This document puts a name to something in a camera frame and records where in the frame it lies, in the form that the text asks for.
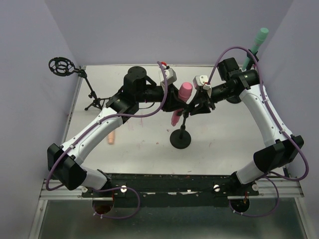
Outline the pink toy microphone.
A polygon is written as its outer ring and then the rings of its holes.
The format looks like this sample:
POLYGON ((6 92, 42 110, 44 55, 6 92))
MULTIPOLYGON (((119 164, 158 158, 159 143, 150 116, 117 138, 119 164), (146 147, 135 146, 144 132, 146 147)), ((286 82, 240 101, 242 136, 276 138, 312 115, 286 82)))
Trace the pink toy microphone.
MULTIPOLYGON (((183 102, 187 102, 188 99, 191 97, 193 85, 190 82, 184 82, 179 91, 178 91, 178 98, 183 102)), ((171 117, 171 125, 176 126, 182 113, 183 109, 175 110, 171 117)))

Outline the black round-base clamp stand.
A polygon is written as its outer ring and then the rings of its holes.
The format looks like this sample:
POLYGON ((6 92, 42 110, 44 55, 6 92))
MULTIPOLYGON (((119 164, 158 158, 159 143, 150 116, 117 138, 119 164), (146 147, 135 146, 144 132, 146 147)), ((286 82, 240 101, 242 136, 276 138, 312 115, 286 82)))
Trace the black round-base clamp stand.
POLYGON ((189 117, 190 112, 195 108, 194 103, 190 103, 186 109, 184 110, 179 110, 176 115, 181 117, 183 116, 183 121, 182 125, 180 126, 179 129, 174 130, 171 135, 170 135, 170 143, 173 147, 177 149, 185 149, 189 147, 191 143, 191 135, 189 132, 186 130, 186 119, 189 117))

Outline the mint green toy microphone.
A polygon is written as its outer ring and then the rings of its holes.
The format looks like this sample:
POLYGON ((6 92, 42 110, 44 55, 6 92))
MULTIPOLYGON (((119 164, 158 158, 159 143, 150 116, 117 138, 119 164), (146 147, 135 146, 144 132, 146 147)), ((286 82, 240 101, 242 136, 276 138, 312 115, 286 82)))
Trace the mint green toy microphone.
POLYGON ((252 47, 248 49, 250 53, 246 54, 246 59, 242 67, 243 71, 250 70, 252 66, 255 64, 253 57, 250 54, 256 57, 260 46, 265 42, 268 34, 269 34, 269 30, 268 28, 265 28, 265 27, 260 28, 260 30, 257 32, 252 47))

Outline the black round-base clip mic stand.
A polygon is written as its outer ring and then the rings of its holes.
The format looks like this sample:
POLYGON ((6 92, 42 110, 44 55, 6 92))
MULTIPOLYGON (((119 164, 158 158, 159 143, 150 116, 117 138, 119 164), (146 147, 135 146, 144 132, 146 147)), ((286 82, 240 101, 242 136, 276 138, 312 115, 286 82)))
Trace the black round-base clip mic stand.
POLYGON ((249 51, 249 53, 247 53, 248 63, 245 70, 250 70, 251 68, 255 68, 256 62, 259 62, 259 58, 257 57, 258 51, 256 53, 253 53, 250 49, 248 51, 249 51))

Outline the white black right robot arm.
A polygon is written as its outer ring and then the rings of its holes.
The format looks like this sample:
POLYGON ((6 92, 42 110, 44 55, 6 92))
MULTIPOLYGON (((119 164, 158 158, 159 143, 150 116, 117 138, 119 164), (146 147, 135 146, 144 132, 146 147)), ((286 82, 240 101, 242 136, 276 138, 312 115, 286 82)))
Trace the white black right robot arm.
POLYGON ((190 114, 210 113, 215 109, 215 104, 223 100, 233 104, 243 102, 248 108, 262 135, 265 148, 255 152, 249 164, 231 175, 232 185, 239 187, 291 163, 304 140, 285 127, 266 95, 256 70, 240 70, 234 58, 223 60, 217 69, 224 81, 221 85, 211 87, 205 75, 193 79, 196 94, 190 103, 190 114))

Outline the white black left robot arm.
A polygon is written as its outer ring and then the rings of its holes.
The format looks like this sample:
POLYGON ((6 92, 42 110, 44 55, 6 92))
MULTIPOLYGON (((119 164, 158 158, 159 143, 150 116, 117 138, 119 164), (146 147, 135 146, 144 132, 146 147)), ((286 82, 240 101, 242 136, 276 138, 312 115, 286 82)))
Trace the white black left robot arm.
POLYGON ((177 80, 175 71, 164 62, 159 63, 159 68, 163 81, 157 85, 143 67, 131 67, 124 77, 123 86, 109 98, 95 119, 70 140, 49 146, 49 174, 45 183, 48 191, 57 189, 49 186, 52 177, 68 190, 79 186, 98 191, 106 189, 109 181, 106 174, 83 166, 90 152, 131 118, 148 118, 159 111, 173 112, 185 108, 174 86, 177 80))

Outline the black robot base mounting bar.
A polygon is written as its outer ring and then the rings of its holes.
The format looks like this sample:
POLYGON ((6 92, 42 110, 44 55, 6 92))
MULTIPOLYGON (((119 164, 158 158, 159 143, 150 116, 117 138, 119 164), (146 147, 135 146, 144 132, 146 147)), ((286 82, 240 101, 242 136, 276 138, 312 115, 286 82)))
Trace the black robot base mounting bar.
POLYGON ((226 207, 229 198, 259 194, 252 183, 242 186, 231 175, 114 173, 109 178, 107 192, 89 189, 82 197, 94 202, 111 200, 118 208, 226 207))

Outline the beige toy microphone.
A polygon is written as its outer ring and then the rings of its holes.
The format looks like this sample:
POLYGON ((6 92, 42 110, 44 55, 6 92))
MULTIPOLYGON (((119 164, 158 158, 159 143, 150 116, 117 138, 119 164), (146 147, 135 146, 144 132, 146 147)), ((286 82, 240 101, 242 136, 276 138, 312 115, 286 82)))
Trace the beige toy microphone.
POLYGON ((107 141, 109 145, 113 145, 115 143, 115 136, 116 136, 115 131, 112 131, 108 134, 107 141))

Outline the aluminium extrusion rail frame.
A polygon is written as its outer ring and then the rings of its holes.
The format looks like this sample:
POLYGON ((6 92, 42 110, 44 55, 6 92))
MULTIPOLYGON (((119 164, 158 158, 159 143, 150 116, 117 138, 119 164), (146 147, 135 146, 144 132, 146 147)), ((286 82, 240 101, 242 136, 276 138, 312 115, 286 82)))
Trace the aluminium extrusion rail frame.
MULTIPOLYGON (((217 135, 208 137, 208 116, 201 116, 201 126, 196 126, 193 129, 193 138, 200 140, 200 155, 202 159, 211 160, 214 165, 211 167, 211 175, 228 175, 234 166, 239 163, 247 163, 251 152, 261 145, 261 137, 253 119, 243 105, 229 105, 222 103, 216 115, 216 124, 214 128, 221 130, 223 122, 229 121, 230 117, 239 114, 240 120, 244 128, 251 128, 250 134, 243 134, 243 138, 247 141, 247 150, 243 155, 237 156, 233 151, 227 151, 225 144, 217 141, 217 135)), ((151 163, 169 163, 173 159, 180 159, 182 167, 187 167, 193 161, 190 150, 182 151, 180 149, 173 149, 168 142, 168 134, 172 131, 171 126, 163 126, 165 115, 160 114, 154 123, 150 123, 148 119, 135 119, 129 121, 124 128, 118 130, 115 146, 107 146, 105 140, 101 145, 93 151, 86 161, 86 166, 105 168, 106 162, 103 160, 105 152, 113 156, 121 155, 132 161, 136 161, 137 153, 142 152, 144 159, 150 158, 151 163)), ((125 173, 127 171, 119 170, 118 163, 114 162, 110 167, 110 174, 125 173)), ((141 174, 159 174, 153 169, 144 169, 141 174)), ((183 174, 191 175, 209 175, 201 174, 197 171, 186 172, 183 174)), ((246 203, 248 200, 254 199, 268 199, 279 197, 284 198, 302 198, 304 196, 303 190, 299 182, 289 181, 283 178, 271 175, 268 178, 262 178, 257 182, 252 183, 253 189, 257 189, 259 194, 257 196, 245 196, 243 199, 229 198, 229 201, 241 201, 246 203)), ((44 218, 48 215, 48 206, 50 202, 71 202, 84 201, 100 204, 111 204, 111 200, 94 202, 91 198, 83 198, 82 193, 87 192, 87 188, 80 186, 72 191, 66 187, 60 187, 55 191, 47 191, 42 188, 37 213, 31 228, 30 238, 38 239, 44 235, 44 218)))

